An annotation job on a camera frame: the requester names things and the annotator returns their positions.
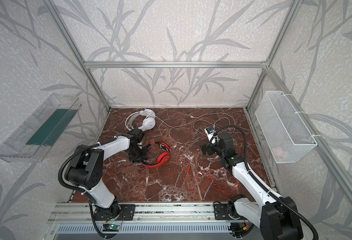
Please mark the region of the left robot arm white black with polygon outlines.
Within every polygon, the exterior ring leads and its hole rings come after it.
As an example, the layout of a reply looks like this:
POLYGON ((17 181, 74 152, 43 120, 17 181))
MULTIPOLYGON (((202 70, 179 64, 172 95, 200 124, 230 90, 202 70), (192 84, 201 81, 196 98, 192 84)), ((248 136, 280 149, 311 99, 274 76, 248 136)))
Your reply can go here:
POLYGON ((79 145, 62 164, 58 172, 59 183, 67 189, 86 195, 92 206, 112 218, 120 214, 120 206, 102 181, 104 161, 120 152, 126 152, 129 160, 139 162, 146 156, 140 147, 144 131, 134 128, 127 134, 91 146, 79 145))

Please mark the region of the red black headphones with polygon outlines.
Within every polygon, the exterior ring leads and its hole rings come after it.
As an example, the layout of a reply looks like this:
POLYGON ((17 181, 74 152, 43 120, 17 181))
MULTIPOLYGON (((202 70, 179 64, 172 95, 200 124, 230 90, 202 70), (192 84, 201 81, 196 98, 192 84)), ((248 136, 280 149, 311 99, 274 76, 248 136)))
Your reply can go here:
POLYGON ((149 144, 145 145, 142 148, 142 150, 145 153, 145 157, 140 160, 140 163, 146 168, 151 168, 151 169, 158 168, 158 167, 163 166, 164 164, 166 164, 168 162, 168 160, 170 159, 171 148, 170 148, 170 146, 167 143, 162 142, 162 141, 149 143, 149 144), (162 149, 163 152, 157 157, 156 164, 148 165, 148 164, 146 164, 146 161, 148 160, 147 151, 153 145, 158 145, 162 149))

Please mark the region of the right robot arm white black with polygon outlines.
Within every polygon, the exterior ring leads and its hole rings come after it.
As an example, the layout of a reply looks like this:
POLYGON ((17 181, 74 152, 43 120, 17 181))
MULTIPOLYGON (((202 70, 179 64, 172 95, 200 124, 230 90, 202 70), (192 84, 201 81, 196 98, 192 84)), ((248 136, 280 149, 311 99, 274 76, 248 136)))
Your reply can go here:
POLYGON ((247 152, 236 153, 230 133, 205 130, 208 141, 200 145, 203 155, 216 154, 222 166, 228 170, 251 194, 255 202, 243 195, 230 198, 229 212, 237 219, 244 217, 260 229, 265 240, 301 240, 304 237, 302 225, 305 224, 317 240, 316 228, 297 210, 294 200, 282 197, 270 188, 250 167, 247 152))

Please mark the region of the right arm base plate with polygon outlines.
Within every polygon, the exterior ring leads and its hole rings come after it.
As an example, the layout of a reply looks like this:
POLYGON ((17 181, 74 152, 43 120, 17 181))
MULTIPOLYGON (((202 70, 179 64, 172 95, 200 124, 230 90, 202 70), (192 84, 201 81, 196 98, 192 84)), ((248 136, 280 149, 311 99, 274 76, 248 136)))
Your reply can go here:
POLYGON ((213 202, 212 206, 215 220, 235 220, 229 214, 228 203, 213 202))

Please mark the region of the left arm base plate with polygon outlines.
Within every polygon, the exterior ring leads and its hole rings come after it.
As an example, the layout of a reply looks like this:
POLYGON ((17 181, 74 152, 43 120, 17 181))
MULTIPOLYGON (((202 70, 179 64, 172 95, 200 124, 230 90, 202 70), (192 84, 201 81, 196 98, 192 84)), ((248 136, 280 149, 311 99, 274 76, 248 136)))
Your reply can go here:
POLYGON ((94 219, 96 221, 132 221, 135 214, 136 205, 122 204, 113 205, 108 209, 96 206, 94 211, 94 219))

